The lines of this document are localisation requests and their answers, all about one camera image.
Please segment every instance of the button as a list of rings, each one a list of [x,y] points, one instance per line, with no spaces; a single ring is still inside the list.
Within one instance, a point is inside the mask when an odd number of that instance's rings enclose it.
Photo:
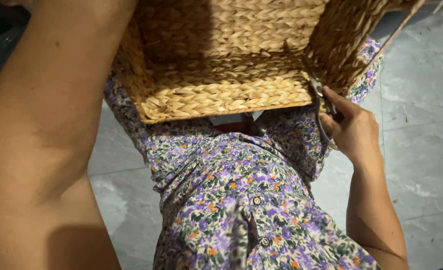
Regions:
[[[261,205],[261,199],[260,197],[253,198],[253,204],[254,205]]]
[[[260,241],[262,247],[266,248],[270,246],[270,240],[267,237],[263,237]]]

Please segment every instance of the braided weave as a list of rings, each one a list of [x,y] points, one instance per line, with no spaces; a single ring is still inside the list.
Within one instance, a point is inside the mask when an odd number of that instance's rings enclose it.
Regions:
[[[422,2],[140,1],[116,79],[148,124],[307,105],[302,58],[344,93],[367,69],[358,48],[385,12],[409,6],[410,17]]]

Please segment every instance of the pliers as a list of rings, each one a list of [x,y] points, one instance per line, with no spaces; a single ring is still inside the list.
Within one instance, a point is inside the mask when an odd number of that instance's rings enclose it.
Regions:
[[[328,115],[331,115],[333,119],[340,123],[343,121],[344,116],[341,112],[337,112],[335,106],[323,95],[323,87],[320,81],[317,80],[312,70],[310,70],[309,65],[305,60],[303,60],[303,64],[305,66],[306,73],[308,74],[308,78],[310,80],[310,85],[313,91],[313,97],[314,97],[314,103],[316,105],[314,115],[315,115],[315,122],[316,126],[318,127],[318,130],[320,131],[320,137],[322,141],[325,141],[328,145],[330,145],[331,148],[338,151],[338,146],[332,142],[330,137],[328,137],[327,133],[323,129],[323,126],[321,124],[320,120],[320,112],[324,112]]]

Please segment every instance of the finger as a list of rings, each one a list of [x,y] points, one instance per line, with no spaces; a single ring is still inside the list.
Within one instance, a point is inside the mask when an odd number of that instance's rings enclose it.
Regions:
[[[351,101],[347,100],[341,95],[335,93],[328,86],[323,87],[323,94],[328,98],[328,100],[335,105],[336,109],[339,110],[342,114],[353,115],[354,110],[357,109],[357,106],[353,104]]]
[[[340,131],[341,126],[332,117],[328,114],[321,112],[320,113],[320,121],[323,129],[328,132],[331,136],[334,136],[338,131]]]

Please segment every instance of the red object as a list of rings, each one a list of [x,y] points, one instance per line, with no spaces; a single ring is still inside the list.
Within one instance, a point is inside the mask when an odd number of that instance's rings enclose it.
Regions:
[[[236,123],[228,123],[216,125],[215,129],[222,133],[230,133],[230,132],[241,132],[243,134],[250,133],[251,123],[248,121],[245,122],[236,122]]]

